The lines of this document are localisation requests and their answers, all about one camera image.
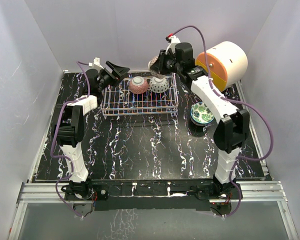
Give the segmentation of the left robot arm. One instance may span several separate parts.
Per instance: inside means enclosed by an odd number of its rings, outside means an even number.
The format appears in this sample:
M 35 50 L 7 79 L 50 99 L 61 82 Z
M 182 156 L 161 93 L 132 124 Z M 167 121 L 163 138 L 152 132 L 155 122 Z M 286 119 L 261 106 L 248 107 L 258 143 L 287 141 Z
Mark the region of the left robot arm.
M 65 159 L 69 176 L 64 179 L 69 184 L 62 191 L 80 197 L 83 200 L 93 195 L 89 172 L 86 168 L 81 142 L 85 135 L 84 117 L 98 107 L 104 98 L 103 91 L 111 86 L 117 87 L 128 76 L 130 68 L 116 65 L 110 61 L 106 69 L 98 62 L 92 63 L 88 70 L 83 70 L 86 82 L 80 97 L 56 104 L 52 119 L 52 144 L 50 156 Z

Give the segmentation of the white wire dish rack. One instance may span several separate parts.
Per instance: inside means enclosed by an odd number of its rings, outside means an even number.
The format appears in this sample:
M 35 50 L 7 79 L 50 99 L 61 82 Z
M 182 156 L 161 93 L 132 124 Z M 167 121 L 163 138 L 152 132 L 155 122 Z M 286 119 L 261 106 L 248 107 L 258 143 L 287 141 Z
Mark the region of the white wire dish rack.
M 143 77 L 149 82 L 152 78 L 149 72 L 129 73 L 117 87 L 109 86 L 103 91 L 104 98 L 100 104 L 103 117 L 128 115 L 154 115 L 178 113 L 179 99 L 177 80 L 174 73 L 167 75 L 167 90 L 155 93 L 150 89 L 144 93 L 135 94 L 129 90 L 129 83 L 133 77 Z

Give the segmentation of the white diamond pattern bowl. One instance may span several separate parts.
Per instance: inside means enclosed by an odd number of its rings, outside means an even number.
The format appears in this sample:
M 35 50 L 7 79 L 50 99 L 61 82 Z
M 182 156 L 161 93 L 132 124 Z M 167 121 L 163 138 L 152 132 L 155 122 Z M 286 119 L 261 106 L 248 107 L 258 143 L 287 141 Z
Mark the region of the white diamond pattern bowl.
M 149 89 L 156 94 L 162 94 L 169 88 L 168 80 L 164 78 L 152 77 L 149 81 Z

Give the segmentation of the pink floral bowl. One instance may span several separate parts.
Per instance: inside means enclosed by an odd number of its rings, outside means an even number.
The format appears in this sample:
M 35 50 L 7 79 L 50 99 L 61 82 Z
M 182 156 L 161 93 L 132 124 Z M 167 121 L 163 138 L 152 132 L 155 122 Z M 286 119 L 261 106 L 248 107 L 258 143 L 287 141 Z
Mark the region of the pink floral bowl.
M 133 94 L 143 94 L 148 90 L 147 80 L 141 76 L 136 76 L 129 81 L 128 89 Z

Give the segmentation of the beige patterned bowl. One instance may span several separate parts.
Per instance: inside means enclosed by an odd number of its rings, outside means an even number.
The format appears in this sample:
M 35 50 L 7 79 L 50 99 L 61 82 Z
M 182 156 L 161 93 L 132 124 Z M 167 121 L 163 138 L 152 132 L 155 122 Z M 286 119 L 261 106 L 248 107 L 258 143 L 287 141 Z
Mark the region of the beige patterned bowl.
M 162 70 L 163 70 L 163 63 L 160 60 L 160 57 L 158 55 L 155 56 L 152 60 L 150 60 L 148 62 L 148 70 L 156 78 L 162 78 L 163 77 L 163 75 L 161 74 Z

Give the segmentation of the green leaf bowl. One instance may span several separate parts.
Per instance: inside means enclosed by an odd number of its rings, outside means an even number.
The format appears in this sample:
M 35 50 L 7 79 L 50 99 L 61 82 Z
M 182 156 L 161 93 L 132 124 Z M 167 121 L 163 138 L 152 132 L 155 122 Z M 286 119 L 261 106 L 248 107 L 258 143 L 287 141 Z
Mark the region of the green leaf bowl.
M 203 102 L 197 102 L 191 106 L 190 118 L 198 126 L 209 124 L 214 120 L 214 115 Z

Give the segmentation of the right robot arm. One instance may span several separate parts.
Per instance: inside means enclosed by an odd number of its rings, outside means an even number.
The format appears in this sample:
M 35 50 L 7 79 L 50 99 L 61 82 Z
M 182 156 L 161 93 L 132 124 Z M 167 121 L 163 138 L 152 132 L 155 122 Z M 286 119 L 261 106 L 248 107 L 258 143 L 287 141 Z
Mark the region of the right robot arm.
M 213 114 L 217 127 L 213 140 L 218 148 L 212 183 L 198 185 L 198 196 L 225 198 L 236 187 L 235 165 L 250 131 L 250 114 L 226 99 L 223 91 L 245 74 L 248 58 L 241 47 L 223 41 L 194 58 L 192 45 L 171 40 L 167 49 L 149 62 L 157 75 L 177 74 Z

